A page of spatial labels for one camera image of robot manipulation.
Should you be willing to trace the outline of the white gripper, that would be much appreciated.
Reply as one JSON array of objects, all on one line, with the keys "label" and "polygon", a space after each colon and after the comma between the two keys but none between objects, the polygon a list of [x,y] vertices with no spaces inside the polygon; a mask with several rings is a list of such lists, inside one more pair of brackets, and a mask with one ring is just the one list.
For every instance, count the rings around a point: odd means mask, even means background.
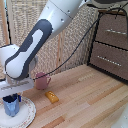
[{"label": "white gripper", "polygon": [[[26,78],[21,81],[13,80],[11,83],[7,81],[0,82],[0,98],[7,102],[7,96],[29,90],[34,87],[34,82],[31,78]],[[18,101],[22,101],[21,95],[17,95]]]}]

